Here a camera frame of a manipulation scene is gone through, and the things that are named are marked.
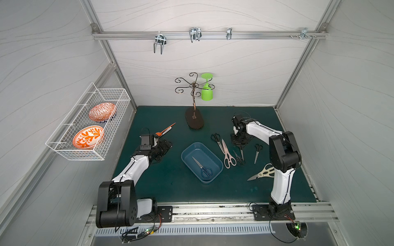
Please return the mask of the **black scissors thin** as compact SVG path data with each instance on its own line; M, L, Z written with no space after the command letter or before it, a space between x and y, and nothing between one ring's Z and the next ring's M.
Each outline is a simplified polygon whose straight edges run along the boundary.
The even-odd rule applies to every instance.
M238 145L234 145L233 153L237 161L237 166L245 166L241 147Z

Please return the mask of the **black scissors large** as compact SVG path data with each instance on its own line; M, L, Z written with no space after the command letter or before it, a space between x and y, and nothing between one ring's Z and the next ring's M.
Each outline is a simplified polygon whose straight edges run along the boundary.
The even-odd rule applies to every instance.
M220 150L222 151L222 153L224 153L224 149L223 149L223 146L222 146L222 143L221 143L221 137L220 137L220 135L219 135L218 133L213 133L213 134L211 135L211 139L212 139L213 141L215 141L215 142L218 144Z

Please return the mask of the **blue handled scissors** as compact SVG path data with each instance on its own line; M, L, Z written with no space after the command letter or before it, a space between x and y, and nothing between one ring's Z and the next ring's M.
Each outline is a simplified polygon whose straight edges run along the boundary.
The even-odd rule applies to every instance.
M196 164L200 167L201 170L201 176L204 179L208 179L209 177L211 177L213 175L213 171L211 168L209 167L204 167L197 159L195 159L194 157L192 157L193 160L196 162Z

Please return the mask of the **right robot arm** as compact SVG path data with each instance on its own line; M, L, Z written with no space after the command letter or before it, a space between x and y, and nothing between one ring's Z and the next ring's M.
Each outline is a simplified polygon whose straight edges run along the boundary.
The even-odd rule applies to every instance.
M244 146L253 137L269 146L270 163L274 167L274 185L267 212L270 216L283 214L291 209L291 185L302 156L292 132L282 132L263 125L253 118L235 115L232 118L234 133L231 141Z

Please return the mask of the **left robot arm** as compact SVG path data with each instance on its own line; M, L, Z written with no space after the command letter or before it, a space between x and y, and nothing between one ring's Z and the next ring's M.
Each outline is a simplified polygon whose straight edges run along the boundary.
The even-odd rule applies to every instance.
M171 148L172 143L164 139L149 150L137 149L118 176L100 184L95 217L98 228L129 227L143 216L157 216L156 200L138 199L135 186L152 162L159 162Z

